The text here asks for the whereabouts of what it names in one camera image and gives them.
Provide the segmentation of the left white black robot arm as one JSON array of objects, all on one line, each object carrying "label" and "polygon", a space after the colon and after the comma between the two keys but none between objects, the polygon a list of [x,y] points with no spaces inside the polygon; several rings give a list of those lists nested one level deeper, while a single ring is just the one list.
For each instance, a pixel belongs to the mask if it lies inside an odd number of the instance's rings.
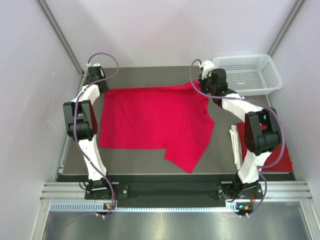
[{"label": "left white black robot arm", "polygon": [[66,132],[77,144],[88,171],[88,190],[109,198],[114,191],[106,178],[108,171],[102,163],[97,144],[98,123],[93,105],[109,88],[100,64],[87,65],[85,82],[78,95],[63,104]]}]

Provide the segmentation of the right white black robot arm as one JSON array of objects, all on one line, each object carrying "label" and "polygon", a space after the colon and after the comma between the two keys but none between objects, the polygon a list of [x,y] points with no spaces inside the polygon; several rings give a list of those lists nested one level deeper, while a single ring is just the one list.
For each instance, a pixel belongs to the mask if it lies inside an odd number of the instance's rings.
[{"label": "right white black robot arm", "polygon": [[199,93],[212,98],[222,109],[229,111],[244,123],[244,143],[247,153],[232,185],[224,191],[232,198],[245,198],[257,187],[265,162],[278,146],[285,146],[282,125],[276,111],[255,100],[240,96],[230,89],[227,73],[208,61],[199,64]]}]

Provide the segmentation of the bright pink-red t shirt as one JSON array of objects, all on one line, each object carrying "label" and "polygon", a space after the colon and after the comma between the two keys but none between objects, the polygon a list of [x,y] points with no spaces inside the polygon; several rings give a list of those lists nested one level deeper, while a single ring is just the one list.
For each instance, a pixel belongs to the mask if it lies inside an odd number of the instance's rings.
[{"label": "bright pink-red t shirt", "polygon": [[160,150],[192,173],[211,141],[215,122],[197,83],[111,89],[104,95],[99,147]]}]

